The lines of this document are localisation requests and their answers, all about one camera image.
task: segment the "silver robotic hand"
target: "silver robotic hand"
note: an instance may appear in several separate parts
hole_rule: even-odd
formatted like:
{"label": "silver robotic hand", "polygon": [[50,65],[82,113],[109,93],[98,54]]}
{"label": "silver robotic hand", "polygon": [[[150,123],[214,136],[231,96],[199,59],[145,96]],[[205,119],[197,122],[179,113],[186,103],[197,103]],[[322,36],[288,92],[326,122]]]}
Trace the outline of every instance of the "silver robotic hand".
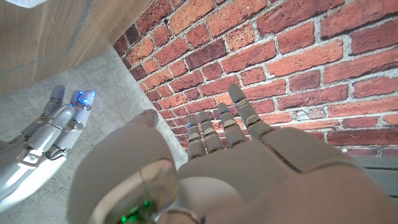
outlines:
{"label": "silver robotic hand", "polygon": [[175,170],[156,111],[144,111],[80,164],[70,223],[397,223],[393,201],[354,160],[301,130],[273,129],[237,85],[229,95],[251,141],[219,104],[228,149],[201,112]]}
{"label": "silver robotic hand", "polygon": [[12,141],[0,141],[0,212],[54,176],[83,131],[95,93],[75,91],[70,104],[62,105],[64,92],[64,86],[56,86],[39,118]]}

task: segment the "concrete floor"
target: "concrete floor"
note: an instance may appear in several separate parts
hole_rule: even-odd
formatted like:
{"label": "concrete floor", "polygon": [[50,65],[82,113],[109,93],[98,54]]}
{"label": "concrete floor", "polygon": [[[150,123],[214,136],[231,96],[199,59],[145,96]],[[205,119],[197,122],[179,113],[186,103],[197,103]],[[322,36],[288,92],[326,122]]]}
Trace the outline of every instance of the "concrete floor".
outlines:
{"label": "concrete floor", "polygon": [[[67,223],[65,214],[73,174],[84,156],[111,131],[125,125],[152,103],[114,51],[36,83],[29,89],[0,98],[0,139],[10,141],[36,119],[52,88],[65,85],[64,102],[74,90],[94,89],[97,94],[86,129],[61,170],[31,197],[0,214],[0,223]],[[187,155],[161,116],[157,129],[172,150],[176,166]]]}

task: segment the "wood grain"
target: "wood grain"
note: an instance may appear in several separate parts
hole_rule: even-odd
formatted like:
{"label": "wood grain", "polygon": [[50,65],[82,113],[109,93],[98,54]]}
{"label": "wood grain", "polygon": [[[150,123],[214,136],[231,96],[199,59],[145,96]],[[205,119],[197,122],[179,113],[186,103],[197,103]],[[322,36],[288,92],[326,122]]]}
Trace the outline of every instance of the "wood grain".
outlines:
{"label": "wood grain", "polygon": [[49,0],[24,9],[1,1],[0,96],[105,53],[149,2]]}

